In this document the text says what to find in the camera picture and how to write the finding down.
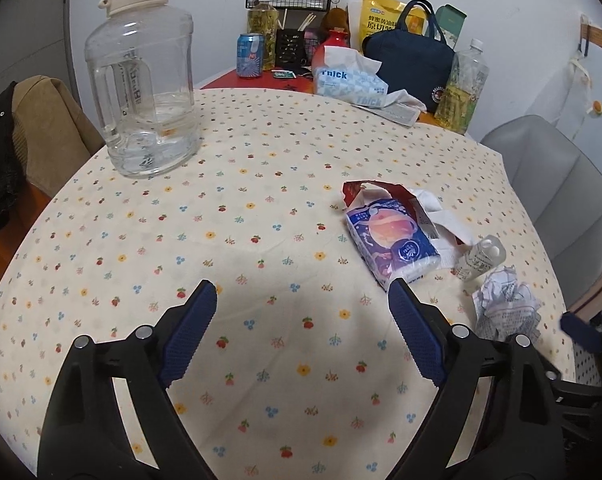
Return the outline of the grey upholstered chair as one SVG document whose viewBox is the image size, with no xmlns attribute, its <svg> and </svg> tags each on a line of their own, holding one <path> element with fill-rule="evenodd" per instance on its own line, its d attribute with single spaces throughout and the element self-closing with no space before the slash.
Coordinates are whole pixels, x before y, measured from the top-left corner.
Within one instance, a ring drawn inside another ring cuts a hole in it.
<svg viewBox="0 0 602 480">
<path fill-rule="evenodd" d="M 602 173 L 550 122 L 526 115 L 487 133 L 543 243 L 568 308 L 602 275 Z"/>
</svg>

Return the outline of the brown jacket on chair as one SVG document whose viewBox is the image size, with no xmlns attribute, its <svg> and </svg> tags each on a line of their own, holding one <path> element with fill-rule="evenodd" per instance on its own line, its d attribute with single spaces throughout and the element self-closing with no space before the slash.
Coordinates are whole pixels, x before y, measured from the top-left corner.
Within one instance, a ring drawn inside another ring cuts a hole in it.
<svg viewBox="0 0 602 480">
<path fill-rule="evenodd" d="M 33 76 L 16 84 L 13 94 L 13 142 L 27 181 L 54 197 L 104 146 L 65 84 Z"/>
</svg>

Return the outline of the small clear plastic bottle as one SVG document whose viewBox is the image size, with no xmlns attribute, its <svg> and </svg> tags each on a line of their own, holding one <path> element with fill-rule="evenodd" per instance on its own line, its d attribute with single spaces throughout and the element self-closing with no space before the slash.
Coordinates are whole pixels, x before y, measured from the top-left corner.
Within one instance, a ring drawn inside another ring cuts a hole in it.
<svg viewBox="0 0 602 480">
<path fill-rule="evenodd" d="M 461 281 L 472 281 L 500 266 L 506 257 L 506 249 L 500 239 L 487 235 L 459 258 L 453 267 L 453 273 Z"/>
</svg>

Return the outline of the large tea bottle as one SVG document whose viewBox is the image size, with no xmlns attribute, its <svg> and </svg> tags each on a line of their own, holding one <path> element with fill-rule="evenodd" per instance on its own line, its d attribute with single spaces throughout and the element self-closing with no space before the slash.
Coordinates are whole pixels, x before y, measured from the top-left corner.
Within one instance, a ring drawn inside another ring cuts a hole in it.
<svg viewBox="0 0 602 480">
<path fill-rule="evenodd" d="M 473 38 L 467 50 L 455 53 L 450 78 L 435 112 L 441 127 L 459 134 L 467 132 L 489 73 L 481 40 Z"/>
</svg>

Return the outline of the black pen holder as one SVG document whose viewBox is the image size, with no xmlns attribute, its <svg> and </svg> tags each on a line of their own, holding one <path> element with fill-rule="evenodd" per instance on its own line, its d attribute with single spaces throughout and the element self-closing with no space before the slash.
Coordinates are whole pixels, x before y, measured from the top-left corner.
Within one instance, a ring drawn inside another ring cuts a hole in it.
<svg viewBox="0 0 602 480">
<path fill-rule="evenodd" d="M 275 41 L 275 66 L 292 70 L 307 66 L 304 34 L 296 29 L 278 29 Z"/>
</svg>

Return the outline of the large clear water jug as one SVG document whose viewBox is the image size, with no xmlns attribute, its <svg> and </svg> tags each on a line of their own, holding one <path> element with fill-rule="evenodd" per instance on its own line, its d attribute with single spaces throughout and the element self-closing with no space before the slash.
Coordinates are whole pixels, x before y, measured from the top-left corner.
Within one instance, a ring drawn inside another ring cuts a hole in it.
<svg viewBox="0 0 602 480">
<path fill-rule="evenodd" d="M 100 130 L 123 176 L 179 166 L 200 145 L 190 13 L 169 0 L 100 0 L 107 20 L 85 41 Z"/>
</svg>

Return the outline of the red snack wrapper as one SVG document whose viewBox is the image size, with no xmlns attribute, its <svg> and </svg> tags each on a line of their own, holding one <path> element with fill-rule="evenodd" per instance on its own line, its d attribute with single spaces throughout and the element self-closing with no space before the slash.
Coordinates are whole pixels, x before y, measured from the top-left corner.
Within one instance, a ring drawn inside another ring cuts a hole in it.
<svg viewBox="0 0 602 480">
<path fill-rule="evenodd" d="M 412 206 L 415 195 L 404 186 L 377 180 L 358 180 L 344 182 L 341 188 L 344 205 L 347 208 L 362 206 L 367 202 L 393 198 L 403 206 Z"/>
</svg>

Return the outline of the white paper napkin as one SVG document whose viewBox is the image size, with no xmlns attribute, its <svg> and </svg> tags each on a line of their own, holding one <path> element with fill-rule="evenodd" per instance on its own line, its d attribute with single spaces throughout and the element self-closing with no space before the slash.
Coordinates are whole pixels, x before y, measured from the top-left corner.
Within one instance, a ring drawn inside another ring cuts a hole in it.
<svg viewBox="0 0 602 480">
<path fill-rule="evenodd" d="M 445 209 L 435 194 L 422 188 L 410 188 L 409 192 L 416 197 L 438 232 L 438 237 L 432 238 L 431 243 L 441 256 L 442 268 L 452 269 L 459 258 L 476 244 L 469 224 L 457 218 L 453 211 Z"/>
</svg>

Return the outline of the printed paper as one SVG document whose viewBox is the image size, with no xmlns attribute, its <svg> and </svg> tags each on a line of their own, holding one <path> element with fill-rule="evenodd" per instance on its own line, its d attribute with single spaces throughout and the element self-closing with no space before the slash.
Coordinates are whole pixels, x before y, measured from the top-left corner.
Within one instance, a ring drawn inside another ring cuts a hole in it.
<svg viewBox="0 0 602 480">
<path fill-rule="evenodd" d="M 487 274 L 472 301 L 480 338 L 505 341 L 522 334 L 535 342 L 540 337 L 540 301 L 528 283 L 519 281 L 514 266 L 500 266 Z"/>
</svg>

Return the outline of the blue soda can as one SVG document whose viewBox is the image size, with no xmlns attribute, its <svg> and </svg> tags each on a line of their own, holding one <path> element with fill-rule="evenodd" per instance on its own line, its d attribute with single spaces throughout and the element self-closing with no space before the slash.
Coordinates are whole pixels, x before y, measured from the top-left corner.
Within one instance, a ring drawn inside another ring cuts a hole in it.
<svg viewBox="0 0 602 480">
<path fill-rule="evenodd" d="M 263 36 L 241 34 L 237 39 L 236 73 L 240 78 L 257 78 L 263 72 Z"/>
</svg>

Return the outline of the white refrigerator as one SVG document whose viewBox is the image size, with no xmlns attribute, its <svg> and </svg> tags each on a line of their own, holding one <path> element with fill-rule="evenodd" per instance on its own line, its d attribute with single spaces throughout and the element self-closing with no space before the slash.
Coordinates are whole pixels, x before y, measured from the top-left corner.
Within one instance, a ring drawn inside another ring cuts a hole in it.
<svg viewBox="0 0 602 480">
<path fill-rule="evenodd" d="M 583 46 L 581 66 L 588 78 L 585 96 L 578 97 L 578 130 L 573 140 L 583 152 L 602 152 L 602 47 Z"/>
</svg>

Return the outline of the red pot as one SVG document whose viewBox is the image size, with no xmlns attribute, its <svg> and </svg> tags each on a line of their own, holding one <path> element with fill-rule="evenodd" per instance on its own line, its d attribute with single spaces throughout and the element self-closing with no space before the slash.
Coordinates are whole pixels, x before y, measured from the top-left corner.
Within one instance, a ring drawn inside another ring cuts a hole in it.
<svg viewBox="0 0 602 480">
<path fill-rule="evenodd" d="M 315 50 L 311 72 L 315 73 L 326 65 L 326 50 L 329 48 L 347 48 L 350 45 L 349 33 L 343 28 L 333 28 L 328 32 L 327 39 Z"/>
</svg>

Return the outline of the blue peach snack packet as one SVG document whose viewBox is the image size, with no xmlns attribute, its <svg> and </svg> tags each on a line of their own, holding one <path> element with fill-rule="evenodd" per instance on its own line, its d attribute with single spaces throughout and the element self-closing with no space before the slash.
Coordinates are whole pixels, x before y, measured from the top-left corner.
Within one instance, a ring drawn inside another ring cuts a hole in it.
<svg viewBox="0 0 602 480">
<path fill-rule="evenodd" d="M 441 263 L 417 219 L 395 198 L 351 208 L 345 223 L 359 255 L 384 290 L 397 278 L 415 282 Z"/>
</svg>

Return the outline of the green tall box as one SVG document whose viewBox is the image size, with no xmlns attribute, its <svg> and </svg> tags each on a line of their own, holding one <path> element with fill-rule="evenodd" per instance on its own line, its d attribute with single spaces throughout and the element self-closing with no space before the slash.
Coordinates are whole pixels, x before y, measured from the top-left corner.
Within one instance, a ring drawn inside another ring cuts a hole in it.
<svg viewBox="0 0 602 480">
<path fill-rule="evenodd" d="M 446 44 L 455 50 L 467 14 L 447 3 L 435 11 L 435 18 L 442 29 Z"/>
</svg>

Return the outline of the blue tissue pack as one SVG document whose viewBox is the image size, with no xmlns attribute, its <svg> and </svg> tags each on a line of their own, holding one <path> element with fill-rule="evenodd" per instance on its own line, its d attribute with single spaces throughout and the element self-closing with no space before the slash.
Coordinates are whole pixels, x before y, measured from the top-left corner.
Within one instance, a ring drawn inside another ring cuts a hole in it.
<svg viewBox="0 0 602 480">
<path fill-rule="evenodd" d="M 371 108 L 387 105 L 389 84 L 378 72 L 382 63 L 351 48 L 326 50 L 326 65 L 313 73 L 314 92 Z"/>
</svg>

